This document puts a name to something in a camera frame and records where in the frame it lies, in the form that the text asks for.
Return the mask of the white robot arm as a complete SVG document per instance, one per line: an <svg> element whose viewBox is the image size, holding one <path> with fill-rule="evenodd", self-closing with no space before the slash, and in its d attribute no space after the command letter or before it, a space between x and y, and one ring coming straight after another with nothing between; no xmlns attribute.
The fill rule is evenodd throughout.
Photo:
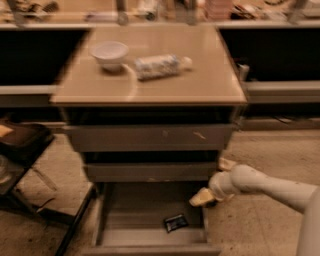
<svg viewBox="0 0 320 256"><path fill-rule="evenodd" d="M244 164L225 166L190 200L194 207L244 193L264 194L301 213L296 256L320 256L320 187L268 176Z"/></svg>

